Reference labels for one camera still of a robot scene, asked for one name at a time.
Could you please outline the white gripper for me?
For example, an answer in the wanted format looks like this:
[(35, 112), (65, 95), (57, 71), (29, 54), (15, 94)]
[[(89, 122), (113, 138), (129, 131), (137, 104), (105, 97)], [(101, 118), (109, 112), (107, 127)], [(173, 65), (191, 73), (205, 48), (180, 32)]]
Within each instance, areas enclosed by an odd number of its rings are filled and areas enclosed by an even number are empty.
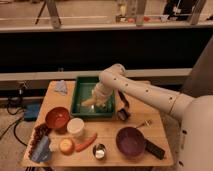
[(96, 106), (104, 106), (109, 97), (112, 95), (113, 90), (101, 82), (97, 83), (93, 89), (92, 95), (95, 98)]

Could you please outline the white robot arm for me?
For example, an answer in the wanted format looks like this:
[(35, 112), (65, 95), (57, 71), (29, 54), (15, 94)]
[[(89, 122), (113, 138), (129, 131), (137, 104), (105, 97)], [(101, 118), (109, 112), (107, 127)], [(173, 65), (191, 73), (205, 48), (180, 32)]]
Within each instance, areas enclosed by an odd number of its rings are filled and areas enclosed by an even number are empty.
[(177, 171), (213, 171), (213, 95), (197, 98), (136, 82), (125, 77), (125, 68), (114, 64), (99, 74), (93, 90), (98, 105), (114, 90), (122, 91), (181, 122)]

